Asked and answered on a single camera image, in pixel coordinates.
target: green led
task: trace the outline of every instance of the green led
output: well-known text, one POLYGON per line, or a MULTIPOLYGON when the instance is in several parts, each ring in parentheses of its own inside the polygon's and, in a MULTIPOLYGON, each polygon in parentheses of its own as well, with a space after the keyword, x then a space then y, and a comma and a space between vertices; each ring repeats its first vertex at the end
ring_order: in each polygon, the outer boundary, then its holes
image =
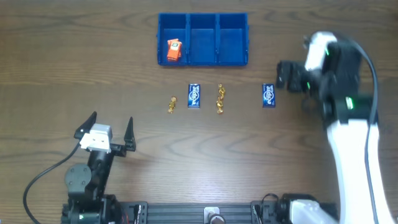
POLYGON ((354 109, 353 99, 351 97, 346 97, 347 108, 349 110, 354 109))

